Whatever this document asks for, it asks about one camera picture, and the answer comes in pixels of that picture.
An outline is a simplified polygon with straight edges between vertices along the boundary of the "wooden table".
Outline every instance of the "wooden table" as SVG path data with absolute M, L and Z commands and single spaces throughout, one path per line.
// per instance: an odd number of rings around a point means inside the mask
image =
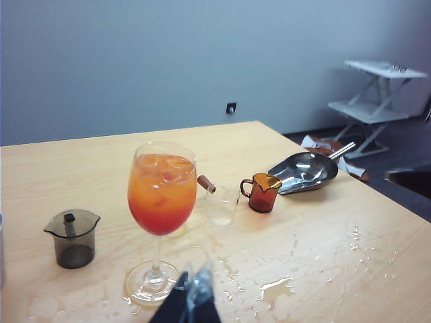
M 260 122 L 2 147 L 4 322 L 151 317 L 123 291 L 126 274 L 152 257 L 126 202 L 133 153 L 150 140 L 192 149 L 198 174 L 233 187 L 302 151 Z M 266 215 L 242 197 L 226 227 L 204 220 L 204 194 L 186 234 L 164 240 L 162 259 L 179 269 L 213 259 L 223 322 L 431 322 L 431 225 L 344 172 L 320 190 L 278 196 Z M 43 228 L 73 208 L 102 219 L 95 259 L 67 270 Z

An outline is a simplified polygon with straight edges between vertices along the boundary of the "wine glass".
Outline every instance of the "wine glass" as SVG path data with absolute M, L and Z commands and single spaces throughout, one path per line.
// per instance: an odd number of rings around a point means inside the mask
M 127 199 L 136 222 L 157 237 L 152 261 L 126 278 L 125 289 L 135 303 L 156 306 L 168 296 L 179 272 L 160 261 L 162 236 L 178 229 L 196 200 L 193 152 L 176 143 L 151 142 L 139 146 L 131 167 Z

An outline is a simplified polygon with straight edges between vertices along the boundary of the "black object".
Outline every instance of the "black object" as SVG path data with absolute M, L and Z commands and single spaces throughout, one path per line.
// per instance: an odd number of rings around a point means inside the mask
M 186 304 L 188 280 L 188 272 L 183 272 L 169 296 L 150 320 L 150 323 L 189 323 Z M 195 308 L 193 317 L 193 323 L 222 322 L 214 305 L 213 297 Z
M 188 280 L 188 272 L 183 272 L 169 296 L 150 320 L 150 323 L 180 322 L 183 311 L 186 308 L 186 286 Z
M 431 199 L 431 166 L 392 170 L 387 172 L 386 179 Z

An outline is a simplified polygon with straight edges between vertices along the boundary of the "brown glass pitcher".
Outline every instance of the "brown glass pitcher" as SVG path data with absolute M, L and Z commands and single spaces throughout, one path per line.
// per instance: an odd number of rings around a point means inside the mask
M 246 192 L 244 184 L 252 184 L 251 193 Z M 275 198 L 279 188 L 282 186 L 281 180 L 271 174 L 257 173 L 253 175 L 253 179 L 244 179 L 241 181 L 241 193 L 245 197 L 248 197 L 248 205 L 260 213 L 271 212 Z

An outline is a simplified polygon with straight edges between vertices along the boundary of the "shot glass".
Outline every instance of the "shot glass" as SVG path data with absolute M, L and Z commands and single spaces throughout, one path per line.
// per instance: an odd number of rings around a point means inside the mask
M 217 186 L 214 193 L 205 195 L 205 219 L 214 225 L 228 225 L 235 216 L 240 198 L 238 189 Z

